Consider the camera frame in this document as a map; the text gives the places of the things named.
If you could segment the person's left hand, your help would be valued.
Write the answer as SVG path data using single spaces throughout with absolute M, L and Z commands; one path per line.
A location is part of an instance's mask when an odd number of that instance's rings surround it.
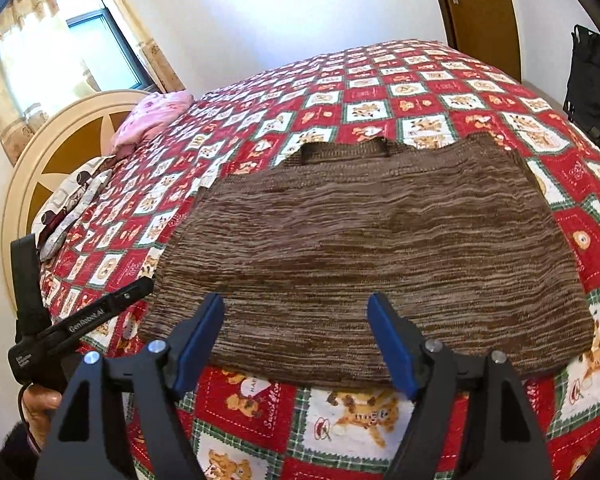
M 33 442 L 40 450 L 44 448 L 50 431 L 50 413 L 59 408 L 61 400 L 59 392 L 40 385 L 30 385 L 23 390 L 20 400 L 23 419 L 27 422 Z

